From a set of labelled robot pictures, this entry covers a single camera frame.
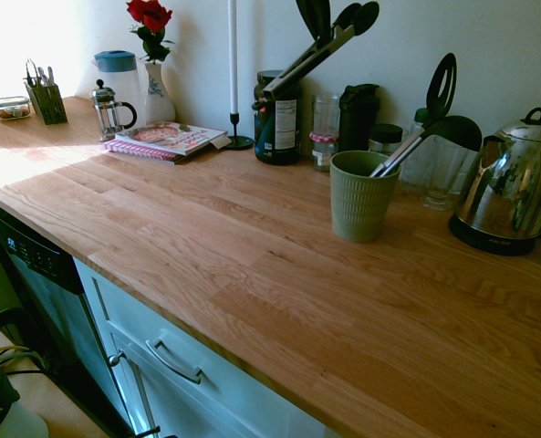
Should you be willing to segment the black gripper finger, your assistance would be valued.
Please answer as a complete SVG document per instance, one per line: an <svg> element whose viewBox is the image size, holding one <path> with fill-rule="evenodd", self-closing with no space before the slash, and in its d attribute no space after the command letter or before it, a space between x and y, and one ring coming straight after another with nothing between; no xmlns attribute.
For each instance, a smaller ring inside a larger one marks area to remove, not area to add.
<svg viewBox="0 0 541 438"><path fill-rule="evenodd" d="M318 40L319 30L315 7L311 0L296 0L297 8L314 40Z"/></svg>
<svg viewBox="0 0 541 438"><path fill-rule="evenodd" d="M330 36L330 1L317 0L317 26L321 37Z"/></svg>

